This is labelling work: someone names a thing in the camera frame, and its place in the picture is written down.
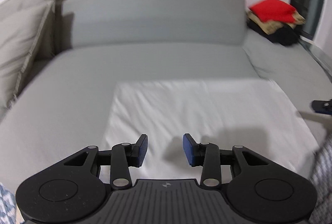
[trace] black garment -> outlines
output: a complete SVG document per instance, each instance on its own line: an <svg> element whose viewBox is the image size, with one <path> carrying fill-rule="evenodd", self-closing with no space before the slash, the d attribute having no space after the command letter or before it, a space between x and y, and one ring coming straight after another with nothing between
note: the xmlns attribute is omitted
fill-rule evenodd
<svg viewBox="0 0 332 224"><path fill-rule="evenodd" d="M284 26L280 29L277 29L275 33L268 35L251 19L248 19L247 25L249 28L256 31L269 41L273 43L278 42L283 46L291 46L292 44L297 43L300 37L297 26L295 29L292 29L289 25L284 24Z"/></svg>

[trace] wrinkled white fabric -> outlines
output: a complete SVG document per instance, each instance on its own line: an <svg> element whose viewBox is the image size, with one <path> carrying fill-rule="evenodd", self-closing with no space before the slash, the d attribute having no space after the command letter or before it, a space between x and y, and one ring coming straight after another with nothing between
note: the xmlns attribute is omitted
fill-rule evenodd
<svg viewBox="0 0 332 224"><path fill-rule="evenodd" d="M185 133L220 149L243 145L295 172L318 148L286 94L262 79L120 83L100 149L135 143L142 133L148 135L148 151L141 168L130 168L133 183L138 178L199 182L201 167L190 167L183 151ZM102 181L109 181L109 172L102 168ZM222 166L223 182L230 179L229 166Z"/></svg>

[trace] beige pillow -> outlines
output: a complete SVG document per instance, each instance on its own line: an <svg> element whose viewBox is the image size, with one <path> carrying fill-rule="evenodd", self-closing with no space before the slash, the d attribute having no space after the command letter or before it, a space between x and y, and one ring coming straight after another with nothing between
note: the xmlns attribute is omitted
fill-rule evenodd
<svg viewBox="0 0 332 224"><path fill-rule="evenodd" d="M0 21L0 106L9 107L22 90L53 4L48 0Z"/></svg>
<svg viewBox="0 0 332 224"><path fill-rule="evenodd" d="M44 1L46 0L6 0L0 4L0 21L18 11L36 6ZM55 4L53 4L52 13L46 21L46 30L36 59L49 59L54 56L54 9Z"/></svg>

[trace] red folded garment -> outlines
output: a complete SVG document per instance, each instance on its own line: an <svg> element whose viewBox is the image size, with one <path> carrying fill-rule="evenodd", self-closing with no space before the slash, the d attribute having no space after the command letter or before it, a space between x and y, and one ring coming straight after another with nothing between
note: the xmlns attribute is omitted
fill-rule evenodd
<svg viewBox="0 0 332 224"><path fill-rule="evenodd" d="M249 9L256 15L262 22L268 20L280 21L284 23L294 23L295 19L292 16L296 9L281 1L281 0L263 0Z"/></svg>

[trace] tan cloth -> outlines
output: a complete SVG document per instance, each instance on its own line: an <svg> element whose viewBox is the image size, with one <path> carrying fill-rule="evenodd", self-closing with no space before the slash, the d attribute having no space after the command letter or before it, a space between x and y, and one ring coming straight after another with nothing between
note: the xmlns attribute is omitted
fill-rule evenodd
<svg viewBox="0 0 332 224"><path fill-rule="evenodd" d="M276 32L276 30L283 27L284 23L279 21L269 20L267 22L262 22L253 12L249 11L247 13L248 19L254 21L266 34L270 35ZM296 11L293 13L295 23L287 23L292 29L296 25L302 25L305 23L305 19Z"/></svg>

